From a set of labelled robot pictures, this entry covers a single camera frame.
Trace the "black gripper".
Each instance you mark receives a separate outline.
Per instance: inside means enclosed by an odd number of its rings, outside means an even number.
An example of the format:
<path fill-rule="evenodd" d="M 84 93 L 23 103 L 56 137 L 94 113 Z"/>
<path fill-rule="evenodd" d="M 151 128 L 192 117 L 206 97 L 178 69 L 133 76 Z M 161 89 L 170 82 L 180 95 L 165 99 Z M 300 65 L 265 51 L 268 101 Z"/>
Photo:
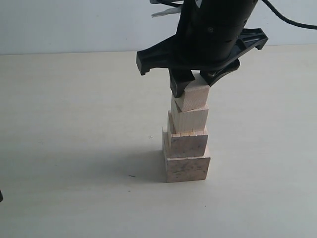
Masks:
<path fill-rule="evenodd" d="M 174 98 L 195 80 L 191 70 L 212 87 L 240 67 L 239 57 L 268 40 L 260 28 L 247 29 L 256 0 L 186 0 L 175 35 L 136 53 L 141 75 L 168 68 Z"/>

